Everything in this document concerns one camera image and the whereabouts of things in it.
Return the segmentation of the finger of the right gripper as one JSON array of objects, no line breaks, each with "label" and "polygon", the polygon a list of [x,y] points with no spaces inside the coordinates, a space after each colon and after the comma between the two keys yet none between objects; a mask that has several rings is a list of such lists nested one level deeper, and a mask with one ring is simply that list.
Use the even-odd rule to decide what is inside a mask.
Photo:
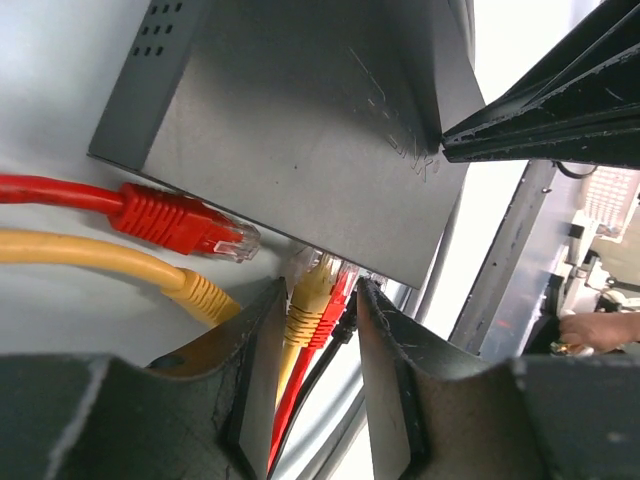
[{"label": "finger of the right gripper", "polygon": [[639,162],[639,4],[604,1],[512,88],[442,135],[450,162]]}]

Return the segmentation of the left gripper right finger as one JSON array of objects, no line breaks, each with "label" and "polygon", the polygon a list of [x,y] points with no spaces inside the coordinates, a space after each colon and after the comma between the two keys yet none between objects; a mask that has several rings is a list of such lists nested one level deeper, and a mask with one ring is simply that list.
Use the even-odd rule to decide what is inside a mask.
[{"label": "left gripper right finger", "polygon": [[518,394],[490,367],[357,284],[357,328],[377,479],[515,479]]}]

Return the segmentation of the distant person hand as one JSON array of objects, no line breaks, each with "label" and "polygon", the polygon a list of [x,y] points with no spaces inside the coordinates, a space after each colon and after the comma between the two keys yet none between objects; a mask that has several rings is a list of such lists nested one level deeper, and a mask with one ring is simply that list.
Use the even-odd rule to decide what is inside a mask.
[{"label": "distant person hand", "polygon": [[623,345],[639,342],[639,313],[592,312],[563,317],[560,340],[565,344],[587,346],[607,353]]}]

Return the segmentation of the black network switch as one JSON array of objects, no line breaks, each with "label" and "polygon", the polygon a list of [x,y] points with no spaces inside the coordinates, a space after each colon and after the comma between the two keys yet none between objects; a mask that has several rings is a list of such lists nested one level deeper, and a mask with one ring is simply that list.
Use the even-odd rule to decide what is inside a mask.
[{"label": "black network switch", "polygon": [[484,104],[469,1],[154,1],[90,156],[419,287]]}]

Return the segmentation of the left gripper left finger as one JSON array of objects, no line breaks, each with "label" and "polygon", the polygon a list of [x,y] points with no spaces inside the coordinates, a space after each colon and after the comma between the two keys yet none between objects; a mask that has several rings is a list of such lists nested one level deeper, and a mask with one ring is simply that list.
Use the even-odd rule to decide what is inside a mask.
[{"label": "left gripper left finger", "polygon": [[156,436],[176,452],[177,478],[266,477],[286,300],[284,280],[274,280],[233,318],[148,365],[179,389],[162,417],[184,431]]}]

